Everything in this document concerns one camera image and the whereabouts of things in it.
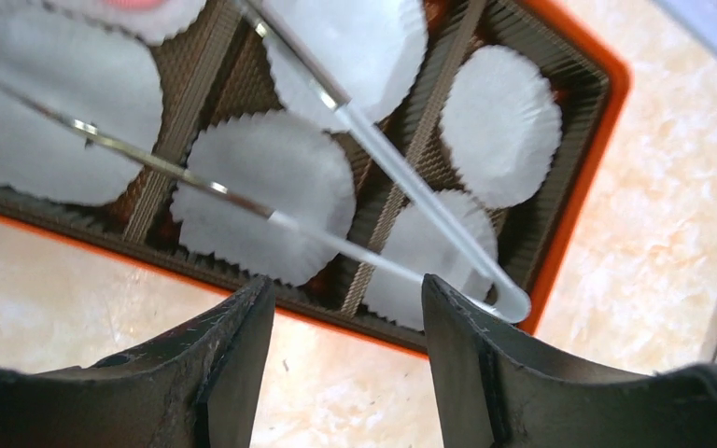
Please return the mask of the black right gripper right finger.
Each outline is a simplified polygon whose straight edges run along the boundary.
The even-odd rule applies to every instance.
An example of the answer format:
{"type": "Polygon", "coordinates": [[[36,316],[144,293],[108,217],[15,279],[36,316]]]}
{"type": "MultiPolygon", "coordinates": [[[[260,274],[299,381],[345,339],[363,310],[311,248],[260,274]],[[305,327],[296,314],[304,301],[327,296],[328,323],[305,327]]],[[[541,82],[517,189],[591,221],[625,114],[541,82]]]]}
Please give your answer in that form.
{"type": "Polygon", "coordinates": [[[421,298],[447,447],[717,447],[717,363],[637,374],[574,356],[427,275],[421,298]]]}

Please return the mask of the pink sandwich cookie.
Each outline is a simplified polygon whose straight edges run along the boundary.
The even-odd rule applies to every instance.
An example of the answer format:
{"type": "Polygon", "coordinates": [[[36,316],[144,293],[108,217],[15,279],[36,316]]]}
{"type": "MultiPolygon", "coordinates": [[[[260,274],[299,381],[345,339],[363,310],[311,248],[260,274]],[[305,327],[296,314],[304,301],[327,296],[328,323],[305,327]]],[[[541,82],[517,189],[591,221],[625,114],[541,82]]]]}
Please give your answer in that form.
{"type": "Polygon", "coordinates": [[[164,0],[105,0],[105,3],[125,10],[150,10],[162,5],[164,0]]]}

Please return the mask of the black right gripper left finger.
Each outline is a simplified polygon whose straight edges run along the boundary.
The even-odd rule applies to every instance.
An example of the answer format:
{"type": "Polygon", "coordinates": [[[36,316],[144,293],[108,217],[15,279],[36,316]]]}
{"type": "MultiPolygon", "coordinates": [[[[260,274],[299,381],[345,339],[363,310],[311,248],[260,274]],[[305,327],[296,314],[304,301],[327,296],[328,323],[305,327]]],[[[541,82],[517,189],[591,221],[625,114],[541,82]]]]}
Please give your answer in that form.
{"type": "Polygon", "coordinates": [[[260,277],[88,368],[0,368],[0,447],[247,447],[274,307],[260,277]]]}

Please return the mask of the metal tongs white handle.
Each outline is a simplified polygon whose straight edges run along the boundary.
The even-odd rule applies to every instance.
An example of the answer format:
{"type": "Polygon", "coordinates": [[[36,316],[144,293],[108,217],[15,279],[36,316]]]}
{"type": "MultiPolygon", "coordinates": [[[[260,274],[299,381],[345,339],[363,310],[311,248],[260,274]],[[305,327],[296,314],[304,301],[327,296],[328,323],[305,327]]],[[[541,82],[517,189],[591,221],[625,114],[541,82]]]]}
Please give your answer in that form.
{"type": "MultiPolygon", "coordinates": [[[[436,197],[433,190],[415,172],[414,168],[394,148],[381,131],[352,104],[349,96],[333,80],[328,70],[301,43],[297,42],[283,23],[264,11],[253,1],[239,1],[236,8],[251,29],[261,38],[274,43],[291,64],[301,72],[310,89],[333,115],[347,128],[348,133],[371,156],[386,175],[412,200],[440,233],[471,263],[482,277],[491,280],[498,288],[498,299],[493,304],[471,299],[479,310],[509,323],[520,323],[529,316],[531,302],[528,294],[480,246],[477,240],[436,197]]],[[[360,245],[338,238],[326,231],[307,227],[294,217],[259,203],[215,181],[196,175],[189,169],[147,153],[140,148],[110,135],[93,124],[75,119],[67,113],[48,107],[29,95],[14,89],[0,80],[0,92],[13,98],[38,115],[56,122],[71,133],[84,138],[86,145],[106,148],[122,157],[140,163],[157,173],[182,182],[194,189],[237,206],[267,222],[312,238],[339,253],[396,274],[410,282],[424,280],[417,273],[397,262],[384,258],[360,245]]]]}

